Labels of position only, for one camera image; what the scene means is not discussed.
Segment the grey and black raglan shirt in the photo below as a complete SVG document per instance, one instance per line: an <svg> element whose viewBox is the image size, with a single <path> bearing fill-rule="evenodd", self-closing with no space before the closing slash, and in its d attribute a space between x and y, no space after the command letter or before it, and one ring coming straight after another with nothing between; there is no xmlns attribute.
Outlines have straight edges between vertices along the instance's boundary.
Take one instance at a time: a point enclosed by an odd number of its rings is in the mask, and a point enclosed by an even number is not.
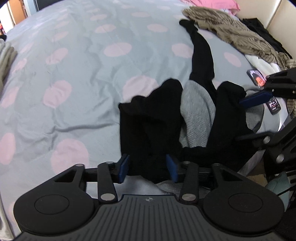
<svg viewBox="0 0 296 241"><path fill-rule="evenodd" d="M148 96L120 103L120 149L128 154L128 175L141 176L166 191L171 188L167 158L202 167L214 163L247 175L259 162L253 144L242 137L253 134L263 118L263 106L247 114L241 101L247 93L229 81L213 84L210 46L194 23L179 24L194 45L189 80L168 79Z"/></svg>

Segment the stack of folded clothes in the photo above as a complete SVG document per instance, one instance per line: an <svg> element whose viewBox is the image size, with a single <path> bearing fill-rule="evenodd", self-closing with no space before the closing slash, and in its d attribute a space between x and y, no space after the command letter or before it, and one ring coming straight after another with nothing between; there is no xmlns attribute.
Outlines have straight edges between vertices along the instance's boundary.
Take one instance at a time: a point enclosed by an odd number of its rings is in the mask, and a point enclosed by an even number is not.
<svg viewBox="0 0 296 241"><path fill-rule="evenodd" d="M17 56L17 51L11 45L10 42L5 42L1 39L1 58L0 58L0 80L1 80L1 91L4 87L4 79L10 71L11 65Z"/></svg>

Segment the smartphone with lit screen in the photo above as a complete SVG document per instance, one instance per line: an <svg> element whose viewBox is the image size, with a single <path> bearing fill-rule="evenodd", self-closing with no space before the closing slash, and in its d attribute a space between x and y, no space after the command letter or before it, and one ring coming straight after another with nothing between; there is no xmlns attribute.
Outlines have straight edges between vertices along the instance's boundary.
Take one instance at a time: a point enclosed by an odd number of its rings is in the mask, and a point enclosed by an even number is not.
<svg viewBox="0 0 296 241"><path fill-rule="evenodd" d="M263 87L265 85L266 80L258 70L247 70L247 75L256 86Z"/></svg>

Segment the white garment at bed edge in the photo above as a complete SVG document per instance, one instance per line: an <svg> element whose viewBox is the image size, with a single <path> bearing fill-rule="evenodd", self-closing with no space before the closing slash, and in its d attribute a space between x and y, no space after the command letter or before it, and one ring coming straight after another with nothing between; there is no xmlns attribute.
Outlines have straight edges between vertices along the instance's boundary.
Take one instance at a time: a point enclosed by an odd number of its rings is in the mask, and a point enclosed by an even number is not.
<svg viewBox="0 0 296 241"><path fill-rule="evenodd" d="M267 63L263 59L254 55L245 54L245 57L248 60L248 62L255 69L257 69L264 78L266 78L269 75L281 72L280 67L276 63Z"/></svg>

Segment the black garment by headboard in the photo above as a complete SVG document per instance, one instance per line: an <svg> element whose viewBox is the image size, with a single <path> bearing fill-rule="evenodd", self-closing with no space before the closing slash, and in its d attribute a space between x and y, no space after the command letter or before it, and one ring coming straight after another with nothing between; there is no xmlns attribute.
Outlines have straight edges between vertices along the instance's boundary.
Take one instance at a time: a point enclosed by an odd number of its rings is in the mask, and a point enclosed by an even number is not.
<svg viewBox="0 0 296 241"><path fill-rule="evenodd" d="M251 31L257 33L265 39L277 52L285 53L287 54L290 59L292 59L292 56L288 53L288 51L282 46L281 42L276 40L269 31L264 27L264 25L261 23L261 21L257 18L252 19L240 19L240 21L248 27Z"/></svg>

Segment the tan striped garment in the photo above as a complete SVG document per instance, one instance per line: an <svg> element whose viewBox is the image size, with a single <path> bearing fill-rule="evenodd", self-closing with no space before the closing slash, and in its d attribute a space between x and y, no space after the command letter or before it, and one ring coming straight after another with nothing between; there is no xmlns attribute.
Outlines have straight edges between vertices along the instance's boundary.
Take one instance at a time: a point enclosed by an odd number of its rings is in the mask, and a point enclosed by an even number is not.
<svg viewBox="0 0 296 241"><path fill-rule="evenodd" d="M295 68L294 59L285 53L277 52L259 34L223 11L191 6L182 13L199 28L215 33L221 40L249 57L254 56L256 60L277 64L281 71Z"/></svg>

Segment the cream padded headboard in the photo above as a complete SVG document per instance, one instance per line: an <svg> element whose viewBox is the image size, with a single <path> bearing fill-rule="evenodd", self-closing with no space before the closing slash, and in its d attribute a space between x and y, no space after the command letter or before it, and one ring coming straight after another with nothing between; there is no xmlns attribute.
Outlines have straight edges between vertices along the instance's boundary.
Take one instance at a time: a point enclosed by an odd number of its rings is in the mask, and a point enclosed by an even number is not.
<svg viewBox="0 0 296 241"><path fill-rule="evenodd" d="M290 1L238 0L241 19L257 18L295 58L295 6Z"/></svg>

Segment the pink pillow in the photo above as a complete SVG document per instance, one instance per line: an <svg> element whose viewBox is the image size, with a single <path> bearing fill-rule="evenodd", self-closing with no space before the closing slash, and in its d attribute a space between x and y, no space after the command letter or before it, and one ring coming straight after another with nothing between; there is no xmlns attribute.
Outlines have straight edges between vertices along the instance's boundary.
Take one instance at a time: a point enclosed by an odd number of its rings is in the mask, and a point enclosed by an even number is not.
<svg viewBox="0 0 296 241"><path fill-rule="evenodd" d="M239 4L233 0L188 0L184 1L184 3L211 9L240 10Z"/></svg>

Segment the grey pink-dotted bed sheet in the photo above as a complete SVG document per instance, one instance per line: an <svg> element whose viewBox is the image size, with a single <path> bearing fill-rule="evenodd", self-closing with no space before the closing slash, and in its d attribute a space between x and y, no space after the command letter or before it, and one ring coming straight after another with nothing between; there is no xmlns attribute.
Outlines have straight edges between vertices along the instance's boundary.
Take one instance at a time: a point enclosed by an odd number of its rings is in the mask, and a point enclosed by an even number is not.
<svg viewBox="0 0 296 241"><path fill-rule="evenodd" d="M1 240L16 200L82 163L116 160L120 102L168 78L186 84L186 1L60 1L8 31L18 55L1 93Z"/></svg>

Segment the orange wooden door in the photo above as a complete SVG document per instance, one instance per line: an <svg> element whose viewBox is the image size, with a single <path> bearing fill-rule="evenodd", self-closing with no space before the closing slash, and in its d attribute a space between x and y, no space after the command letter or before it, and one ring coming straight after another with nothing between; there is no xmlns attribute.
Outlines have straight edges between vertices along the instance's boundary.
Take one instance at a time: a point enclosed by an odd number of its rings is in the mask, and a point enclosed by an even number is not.
<svg viewBox="0 0 296 241"><path fill-rule="evenodd" d="M15 25L28 17L23 0L9 0L8 7Z"/></svg>

